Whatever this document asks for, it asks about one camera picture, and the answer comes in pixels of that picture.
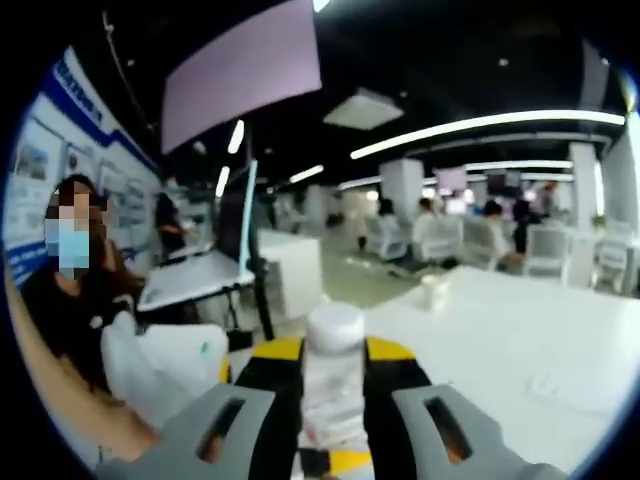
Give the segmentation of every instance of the desk leg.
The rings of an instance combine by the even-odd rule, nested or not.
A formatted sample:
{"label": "desk leg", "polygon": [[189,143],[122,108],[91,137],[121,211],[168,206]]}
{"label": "desk leg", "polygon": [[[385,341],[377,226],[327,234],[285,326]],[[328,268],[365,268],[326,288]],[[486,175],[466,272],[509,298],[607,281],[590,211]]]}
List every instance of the desk leg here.
{"label": "desk leg", "polygon": [[253,286],[254,298],[258,307],[258,316],[262,324],[264,338],[271,341],[275,338],[273,334],[273,324],[271,323],[271,314],[269,313],[269,304],[267,303],[267,294],[264,288],[264,280],[256,278]]}

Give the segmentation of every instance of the wall display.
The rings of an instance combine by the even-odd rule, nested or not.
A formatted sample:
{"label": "wall display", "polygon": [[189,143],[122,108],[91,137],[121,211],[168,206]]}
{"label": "wall display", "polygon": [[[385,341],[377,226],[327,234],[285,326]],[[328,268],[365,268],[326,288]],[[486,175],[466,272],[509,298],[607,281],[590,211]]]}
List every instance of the wall display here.
{"label": "wall display", "polygon": [[44,79],[9,163],[2,238],[18,286],[47,259],[46,205],[56,184],[71,174],[86,175],[112,200],[110,237],[130,268],[148,270],[158,173],[69,48]]}

